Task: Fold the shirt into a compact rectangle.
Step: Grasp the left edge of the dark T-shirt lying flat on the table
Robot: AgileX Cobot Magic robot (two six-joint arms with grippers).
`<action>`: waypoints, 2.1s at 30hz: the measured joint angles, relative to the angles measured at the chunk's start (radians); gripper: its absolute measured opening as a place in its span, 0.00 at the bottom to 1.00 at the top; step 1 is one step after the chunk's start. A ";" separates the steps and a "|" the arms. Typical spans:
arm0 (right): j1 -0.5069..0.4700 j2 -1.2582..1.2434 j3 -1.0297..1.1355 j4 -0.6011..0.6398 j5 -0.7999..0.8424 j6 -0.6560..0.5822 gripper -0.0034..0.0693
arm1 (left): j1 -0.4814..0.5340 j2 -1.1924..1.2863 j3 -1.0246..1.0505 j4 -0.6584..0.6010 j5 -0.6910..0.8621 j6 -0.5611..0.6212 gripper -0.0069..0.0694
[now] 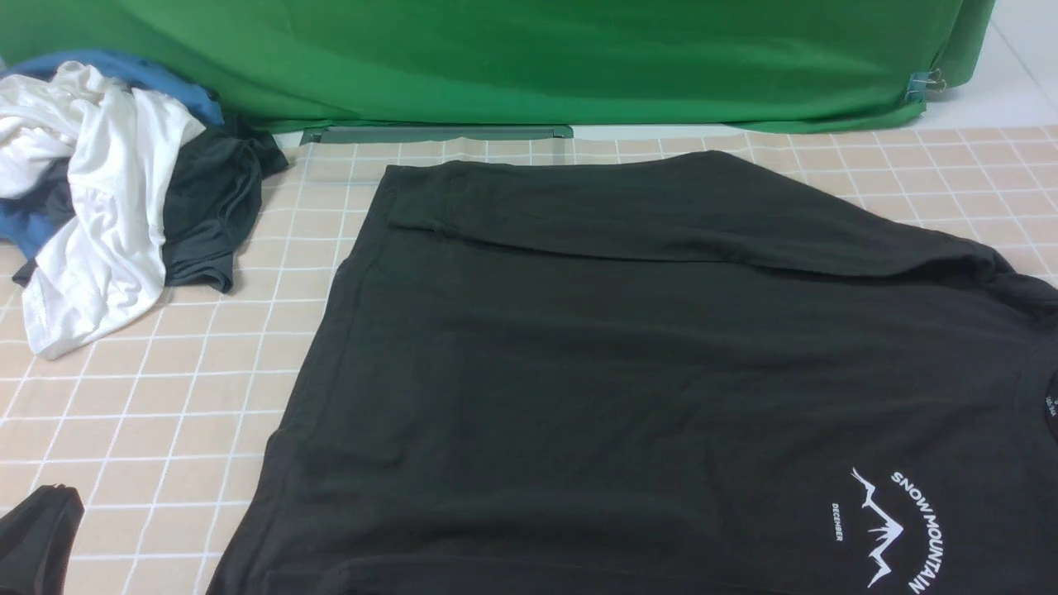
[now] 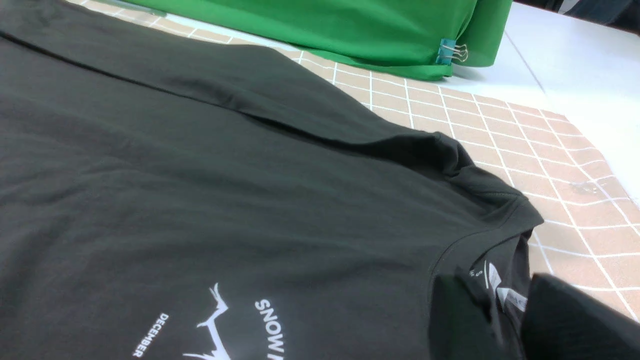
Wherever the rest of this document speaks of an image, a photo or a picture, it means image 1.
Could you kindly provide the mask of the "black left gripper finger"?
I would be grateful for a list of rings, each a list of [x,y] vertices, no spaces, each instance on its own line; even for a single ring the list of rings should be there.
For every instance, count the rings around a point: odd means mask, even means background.
[[[61,594],[83,498],[65,485],[38,487],[1,519],[1,593]]]

